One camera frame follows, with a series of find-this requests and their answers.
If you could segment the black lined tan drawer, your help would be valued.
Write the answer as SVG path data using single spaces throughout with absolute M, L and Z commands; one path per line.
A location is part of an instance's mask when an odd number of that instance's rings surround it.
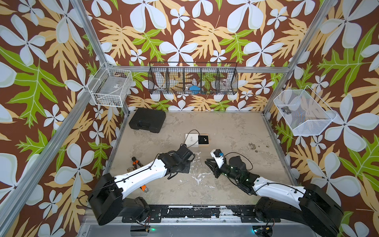
M 208 136 L 208 134 L 200 134 L 198 136 L 198 146 L 199 147 L 208 147 L 209 146 L 209 136 Z

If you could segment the white sleeve jewelry box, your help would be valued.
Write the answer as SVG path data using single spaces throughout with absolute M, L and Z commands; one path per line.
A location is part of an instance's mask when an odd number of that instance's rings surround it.
M 198 147 L 199 145 L 199 135 L 194 133 L 186 133 L 185 144 L 188 148 Z

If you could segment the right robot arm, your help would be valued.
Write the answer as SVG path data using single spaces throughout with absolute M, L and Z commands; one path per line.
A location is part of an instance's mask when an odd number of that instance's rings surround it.
M 226 160 L 216 149 L 205 164 L 215 178 L 224 175 L 248 195 L 259 196 L 254 218 L 268 222 L 285 219 L 309 226 L 322 237 L 336 237 L 340 232 L 343 209 L 317 185 L 291 186 L 268 180 L 246 169 L 240 156 Z

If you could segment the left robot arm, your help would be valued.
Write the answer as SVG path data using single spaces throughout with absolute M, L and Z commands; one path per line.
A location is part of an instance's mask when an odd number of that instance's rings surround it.
M 119 216 L 130 222 L 146 220 L 151 211 L 147 202 L 142 197 L 127 196 L 154 180 L 165 176 L 171 179 L 179 173 L 189 173 L 194 158 L 195 154 L 182 144 L 177 151 L 159 153 L 151 163 L 129 173 L 103 175 L 88 197 L 98 225 L 104 226 Z

